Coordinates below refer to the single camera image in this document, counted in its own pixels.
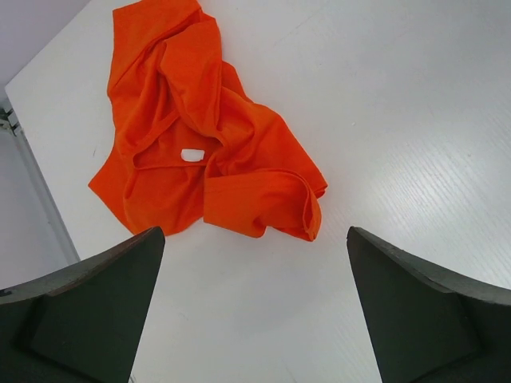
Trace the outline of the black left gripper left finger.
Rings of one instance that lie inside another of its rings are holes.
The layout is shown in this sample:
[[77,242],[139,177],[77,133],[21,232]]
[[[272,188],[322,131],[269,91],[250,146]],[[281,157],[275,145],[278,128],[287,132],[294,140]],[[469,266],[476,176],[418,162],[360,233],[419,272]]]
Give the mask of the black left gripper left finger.
[[127,382],[164,252],[154,227],[1,291],[3,382]]

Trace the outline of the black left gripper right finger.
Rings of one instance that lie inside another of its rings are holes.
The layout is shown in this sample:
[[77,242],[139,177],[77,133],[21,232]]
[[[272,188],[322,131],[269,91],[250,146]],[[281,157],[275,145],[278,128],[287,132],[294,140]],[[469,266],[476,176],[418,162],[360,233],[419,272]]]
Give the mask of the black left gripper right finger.
[[361,227],[347,250],[384,382],[508,382],[510,291],[426,261]]

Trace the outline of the orange t shirt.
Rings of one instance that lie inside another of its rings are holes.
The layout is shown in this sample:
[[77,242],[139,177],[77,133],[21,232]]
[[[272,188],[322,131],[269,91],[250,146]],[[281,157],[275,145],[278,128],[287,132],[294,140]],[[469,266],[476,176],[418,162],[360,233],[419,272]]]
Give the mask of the orange t shirt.
[[252,101],[196,1],[113,11],[107,94],[114,142],[90,189],[132,233],[202,219],[313,241],[327,182],[284,119]]

